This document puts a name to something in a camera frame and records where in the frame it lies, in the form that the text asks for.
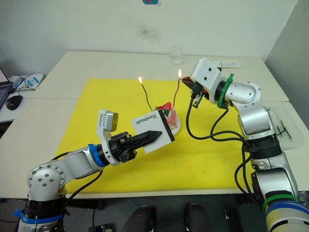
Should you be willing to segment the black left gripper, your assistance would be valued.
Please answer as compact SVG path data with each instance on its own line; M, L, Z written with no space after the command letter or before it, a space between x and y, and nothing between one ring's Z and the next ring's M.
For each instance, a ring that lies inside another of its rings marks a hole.
M162 135L162 131L149 130L139 135L131 136L127 131L112 136L109 140L110 151L119 162L133 160L137 147L144 147L153 143Z

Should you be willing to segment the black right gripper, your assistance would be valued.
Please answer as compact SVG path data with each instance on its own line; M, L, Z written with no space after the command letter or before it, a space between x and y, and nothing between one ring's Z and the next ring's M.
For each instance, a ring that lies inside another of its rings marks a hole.
M182 82L192 90L191 97L193 97L193 107L198 108L201 100L203 98L209 100L208 92L203 88L203 86L197 82L193 82L191 77L187 76L182 79Z

